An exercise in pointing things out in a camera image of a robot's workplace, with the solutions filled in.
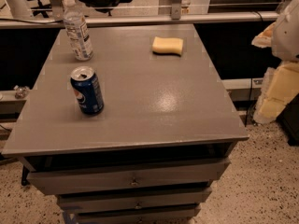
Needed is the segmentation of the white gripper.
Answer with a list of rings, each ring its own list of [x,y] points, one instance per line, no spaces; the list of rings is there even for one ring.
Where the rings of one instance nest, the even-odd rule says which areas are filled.
[[[278,68],[269,67],[263,77],[261,95],[253,114],[255,122],[274,121],[299,93],[299,0],[291,0],[271,23],[256,35],[251,44],[271,48],[282,61]]]

